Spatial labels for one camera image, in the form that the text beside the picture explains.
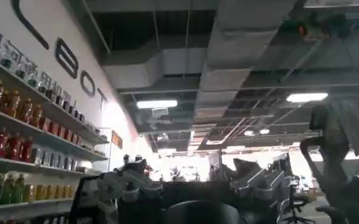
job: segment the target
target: air duct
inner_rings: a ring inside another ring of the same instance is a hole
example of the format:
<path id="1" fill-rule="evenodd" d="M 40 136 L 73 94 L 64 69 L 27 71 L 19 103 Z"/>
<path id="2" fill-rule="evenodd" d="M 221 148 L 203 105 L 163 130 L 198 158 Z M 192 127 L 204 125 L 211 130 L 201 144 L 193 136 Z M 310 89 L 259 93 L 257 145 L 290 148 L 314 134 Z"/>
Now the air duct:
<path id="1" fill-rule="evenodd" d="M 223 117 L 229 103 L 201 107 L 200 102 L 234 99 L 293 5 L 292 0 L 220 1 L 201 76 L 195 124 L 209 116 Z"/>

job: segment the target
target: pipe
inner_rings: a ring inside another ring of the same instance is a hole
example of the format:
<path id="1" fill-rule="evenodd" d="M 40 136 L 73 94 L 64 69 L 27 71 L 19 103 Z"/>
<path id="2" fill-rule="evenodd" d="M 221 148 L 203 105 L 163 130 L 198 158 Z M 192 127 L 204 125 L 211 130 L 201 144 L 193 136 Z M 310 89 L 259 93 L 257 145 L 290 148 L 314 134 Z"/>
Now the pipe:
<path id="1" fill-rule="evenodd" d="M 90 12 L 90 9 L 88 8 L 88 5 L 87 5 L 87 3 L 86 3 L 86 0 L 83 0 L 82 3 L 83 3 L 83 6 L 84 6 L 85 10 L 87 11 L 88 17 L 90 18 L 91 22 L 92 22 L 93 25 L 94 25 L 95 30 L 96 30 L 97 33 L 98 33 L 99 38 L 101 39 L 102 43 L 104 44 L 107 53 L 108 53 L 108 54 L 111 54 L 111 50 L 110 50 L 110 48 L 108 47 L 108 45 L 107 45 L 107 43 L 106 43 L 106 41 L 105 41 L 105 38 L 104 38 L 104 36 L 102 35 L 102 32 L 101 32 L 101 30 L 99 29 L 99 26 L 98 26 L 98 24 L 96 23 L 96 21 L 95 21 L 95 19 L 94 19 L 93 14 L 91 14 L 91 12 Z"/>
<path id="2" fill-rule="evenodd" d="M 188 41 L 189 41 L 189 27 L 190 27 L 190 12 L 193 6 L 193 0 L 189 0 L 190 5 L 187 10 L 187 26 L 186 26 L 186 39 L 185 39 L 185 69 L 183 71 L 183 78 L 185 78 L 185 74 L 187 73 L 188 68 Z"/>
<path id="3" fill-rule="evenodd" d="M 151 4 L 152 4 L 152 17 L 154 20 L 154 26 L 155 26 L 155 34 L 156 34 L 156 45 L 157 45 L 157 50 L 160 51 L 160 40 L 159 40 L 159 32 L 157 29 L 157 20 L 156 20 L 156 7 L 155 7 L 155 1 L 151 0 Z"/>

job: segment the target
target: person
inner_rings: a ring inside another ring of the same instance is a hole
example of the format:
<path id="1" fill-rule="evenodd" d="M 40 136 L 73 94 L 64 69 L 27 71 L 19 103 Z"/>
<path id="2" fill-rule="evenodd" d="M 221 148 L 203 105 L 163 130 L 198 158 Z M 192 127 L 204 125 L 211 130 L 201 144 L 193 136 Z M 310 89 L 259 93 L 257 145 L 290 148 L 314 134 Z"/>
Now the person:
<path id="1" fill-rule="evenodd" d="M 137 162 L 137 161 L 141 161 L 141 160 L 143 160 L 143 157 L 140 155 L 137 155 L 135 158 L 135 161 Z"/>
<path id="2" fill-rule="evenodd" d="M 141 161 L 141 160 L 143 160 L 143 157 L 142 157 L 141 155 L 137 155 L 137 156 L 135 157 L 135 161 L 136 161 L 136 162 Z M 151 171 L 154 171 L 153 168 L 152 168 L 150 165 L 146 164 L 145 170 L 144 170 L 144 174 L 145 174 L 147 177 L 149 177 L 149 173 L 150 173 Z"/>
<path id="3" fill-rule="evenodd" d="M 128 164 L 129 163 L 129 155 L 128 154 L 125 154 L 124 155 L 124 166 L 126 165 L 126 164 Z"/>

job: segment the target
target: wall sign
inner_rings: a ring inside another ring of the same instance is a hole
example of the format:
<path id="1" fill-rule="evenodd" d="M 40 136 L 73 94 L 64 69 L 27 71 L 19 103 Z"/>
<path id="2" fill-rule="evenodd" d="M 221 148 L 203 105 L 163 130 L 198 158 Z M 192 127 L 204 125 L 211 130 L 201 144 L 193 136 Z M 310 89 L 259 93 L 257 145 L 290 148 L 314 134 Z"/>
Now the wall sign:
<path id="1" fill-rule="evenodd" d="M 45 38 L 37 31 L 37 29 L 25 18 L 22 14 L 20 0 L 11 0 L 13 10 L 15 12 L 16 17 L 21 21 L 21 23 L 26 27 L 26 29 L 37 39 L 38 42 L 47 50 L 49 50 L 49 44 L 45 40 Z M 68 47 L 67 43 L 62 39 L 58 38 L 55 42 L 55 52 L 54 56 L 57 62 L 63 67 L 63 69 L 73 78 L 78 78 L 79 72 L 79 62 L 77 57 L 74 55 L 72 50 Z M 90 83 L 91 88 L 88 88 L 85 83 Z M 96 92 L 101 96 L 101 109 L 104 107 L 104 103 L 107 102 L 107 98 L 100 88 L 96 88 L 95 82 L 93 78 L 89 75 L 89 73 L 85 70 L 81 70 L 80 72 L 80 85 L 82 87 L 83 92 L 85 92 L 90 98 L 95 97 Z M 63 91 L 63 95 L 66 99 L 69 99 L 70 95 Z"/>
<path id="2" fill-rule="evenodd" d="M 123 139 L 115 131 L 112 131 L 112 143 L 119 149 L 123 149 Z"/>

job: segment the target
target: black lettering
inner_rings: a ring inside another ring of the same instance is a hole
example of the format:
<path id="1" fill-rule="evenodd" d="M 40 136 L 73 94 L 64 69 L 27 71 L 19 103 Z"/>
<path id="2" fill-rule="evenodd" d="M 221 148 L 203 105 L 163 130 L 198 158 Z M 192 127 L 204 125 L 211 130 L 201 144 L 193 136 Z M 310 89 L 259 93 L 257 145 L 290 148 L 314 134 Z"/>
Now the black lettering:
<path id="1" fill-rule="evenodd" d="M 92 90 L 90 91 L 85 85 L 84 85 L 84 78 L 87 78 L 88 81 L 91 83 Z M 94 80 L 90 77 L 90 75 L 86 71 L 82 71 L 80 73 L 80 85 L 82 85 L 82 90 L 87 93 L 89 97 L 95 96 L 95 83 Z"/>
<path id="2" fill-rule="evenodd" d="M 38 42 L 41 43 L 41 45 L 49 50 L 49 44 L 46 42 L 46 40 L 41 36 L 40 33 L 34 28 L 33 25 L 31 25 L 30 22 L 25 18 L 25 16 L 22 14 L 21 6 L 20 6 L 20 0 L 11 0 L 12 7 L 14 9 L 16 17 L 21 21 L 21 23 L 28 29 L 28 31 L 38 40 Z"/>
<path id="3" fill-rule="evenodd" d="M 77 70 L 79 69 L 79 62 L 72 53 L 71 49 L 61 38 L 57 39 L 55 57 L 58 63 L 68 72 L 73 78 L 77 78 Z"/>
<path id="4" fill-rule="evenodd" d="M 105 94 L 102 93 L 100 88 L 98 88 L 98 93 L 99 95 L 101 95 L 101 110 L 103 110 L 105 107 L 105 103 L 107 103 L 107 98 L 105 97 Z"/>

